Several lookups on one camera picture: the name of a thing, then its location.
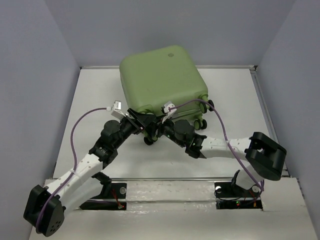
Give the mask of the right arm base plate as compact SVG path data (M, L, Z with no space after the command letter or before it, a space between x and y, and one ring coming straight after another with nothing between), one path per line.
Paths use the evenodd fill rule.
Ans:
M231 182L214 183L217 210L262 210L261 193L256 185L246 190Z

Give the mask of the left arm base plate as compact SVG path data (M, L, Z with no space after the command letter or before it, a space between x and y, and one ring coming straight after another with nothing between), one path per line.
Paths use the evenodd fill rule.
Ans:
M127 209L127 183L112 182L104 186L99 195L80 205L81 210L88 211L125 211Z

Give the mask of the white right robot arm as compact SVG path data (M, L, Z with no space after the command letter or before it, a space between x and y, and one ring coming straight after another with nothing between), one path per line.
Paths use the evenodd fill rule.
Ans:
M236 139L209 137L196 133L187 120L159 120L146 128L147 139L152 142L167 137L194 159L230 158L241 168L230 183L235 196L242 196L253 186L264 190L264 180L279 181L287 156L287 150L262 132Z

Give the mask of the green hard-shell suitcase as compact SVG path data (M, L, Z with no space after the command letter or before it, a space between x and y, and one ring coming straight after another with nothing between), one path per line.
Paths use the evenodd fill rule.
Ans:
M165 104L177 108L173 122L187 120L196 130L208 126L203 114L213 101L208 87L188 52L171 45L125 57L119 65L128 108L142 114L163 115Z

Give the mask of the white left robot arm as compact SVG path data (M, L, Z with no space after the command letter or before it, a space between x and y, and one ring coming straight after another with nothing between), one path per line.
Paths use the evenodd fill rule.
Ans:
M128 109L119 120L108 120L93 147L79 160L73 157L74 165L60 178L46 186L36 185L29 193L23 218L38 234L50 237L65 219L67 199L89 179L97 180L93 191L104 198L110 194L111 185L102 170L118 155L118 148L130 135L137 135L157 123L152 113L139 113Z

